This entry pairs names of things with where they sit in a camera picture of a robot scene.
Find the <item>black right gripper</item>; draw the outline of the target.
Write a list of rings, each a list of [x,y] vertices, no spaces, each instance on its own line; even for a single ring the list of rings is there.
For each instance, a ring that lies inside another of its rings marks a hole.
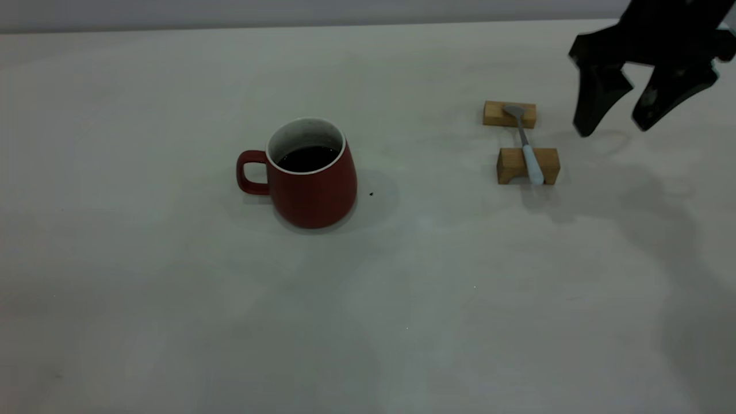
[[[581,137],[594,133],[619,99],[633,89],[625,62],[651,66],[632,113],[642,132],[719,79],[714,59],[734,58],[734,31],[721,29],[733,1],[631,1],[617,30],[578,35],[569,57],[578,68],[573,125]]]

